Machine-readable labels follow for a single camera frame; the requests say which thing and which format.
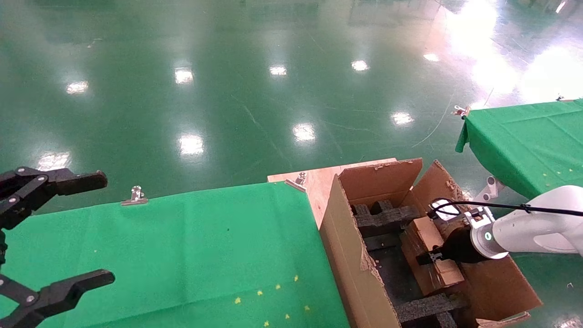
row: plywood board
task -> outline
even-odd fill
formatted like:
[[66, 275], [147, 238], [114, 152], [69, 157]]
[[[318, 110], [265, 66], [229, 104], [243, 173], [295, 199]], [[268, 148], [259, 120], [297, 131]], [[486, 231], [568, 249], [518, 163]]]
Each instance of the plywood board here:
[[305, 172], [307, 177], [304, 187], [307, 190], [308, 199], [314, 212], [314, 218], [318, 229], [322, 225], [322, 218], [328, 205], [328, 198], [330, 197], [330, 188], [332, 186], [332, 179], [334, 175], [339, 175], [344, 169], [357, 168], [360, 166], [383, 165], [386, 163], [396, 162], [395, 158], [371, 160], [369, 162], [331, 166], [329, 168], [314, 169], [300, 172], [283, 173], [280, 175], [271, 175], [267, 177], [268, 182], [285, 181], [290, 179], [295, 181], [301, 172]]

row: shiny epoxy floor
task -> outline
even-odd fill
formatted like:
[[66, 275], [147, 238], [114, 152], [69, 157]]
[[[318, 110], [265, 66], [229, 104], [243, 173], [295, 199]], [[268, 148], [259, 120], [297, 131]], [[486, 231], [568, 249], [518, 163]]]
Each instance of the shiny epoxy floor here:
[[[0, 170], [108, 174], [44, 212], [390, 157], [475, 195], [453, 106], [583, 95], [582, 23], [580, 0], [0, 0]], [[580, 257], [515, 258], [546, 303], [525, 326], [583, 317]]]

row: table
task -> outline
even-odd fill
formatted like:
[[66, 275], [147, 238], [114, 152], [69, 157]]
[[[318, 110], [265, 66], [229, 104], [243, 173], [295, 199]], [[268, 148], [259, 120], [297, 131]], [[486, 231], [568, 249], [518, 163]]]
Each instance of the table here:
[[7, 243], [2, 273], [36, 290], [116, 276], [43, 328], [349, 327], [306, 194], [283, 182], [36, 215]]
[[472, 110], [455, 148], [528, 199], [583, 186], [583, 100]]

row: small cardboard box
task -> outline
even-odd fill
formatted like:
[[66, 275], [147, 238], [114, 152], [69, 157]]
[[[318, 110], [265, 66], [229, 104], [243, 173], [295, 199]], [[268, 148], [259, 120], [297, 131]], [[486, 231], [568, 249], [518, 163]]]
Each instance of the small cardboard box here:
[[[437, 197], [462, 200], [462, 192], [449, 173], [435, 161], [417, 179], [422, 160], [411, 159], [381, 166], [346, 169], [335, 176], [320, 234], [349, 321], [354, 328], [401, 327], [385, 284], [367, 253], [351, 205], [372, 206], [390, 200], [394, 206], [415, 205], [424, 213]], [[455, 224], [437, 226], [443, 239]], [[462, 263], [471, 326], [505, 327], [526, 320], [528, 310], [542, 303], [510, 256], [477, 264]]]
[[401, 250], [423, 295], [431, 295], [463, 281], [458, 265], [452, 260], [437, 261], [425, 266], [417, 262], [417, 255], [432, 250], [434, 245], [443, 245], [443, 238], [429, 217], [414, 219], [400, 237]]

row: cardboard flap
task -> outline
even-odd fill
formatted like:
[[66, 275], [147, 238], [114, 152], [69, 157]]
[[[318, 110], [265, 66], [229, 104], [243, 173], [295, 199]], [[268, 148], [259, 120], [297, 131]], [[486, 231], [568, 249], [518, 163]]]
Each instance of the cardboard flap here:
[[476, 318], [500, 321], [542, 305], [510, 256], [461, 267]]
[[484, 320], [484, 319], [476, 319], [478, 326], [480, 328], [502, 328], [507, 327], [515, 323], [527, 321], [531, 317], [531, 314], [528, 312], [524, 312], [519, 316], [512, 317], [510, 319], [502, 320], [502, 321], [491, 321], [491, 320]]
[[374, 265], [362, 268], [363, 255], [368, 254], [337, 176], [332, 181], [320, 234], [351, 325], [400, 328]]
[[428, 209], [431, 201], [438, 197], [449, 198], [453, 201], [463, 200], [462, 190], [438, 160], [433, 161], [427, 172], [414, 186], [413, 192], [425, 209]]
[[407, 191], [423, 167], [421, 158], [345, 169], [339, 176], [348, 200]]

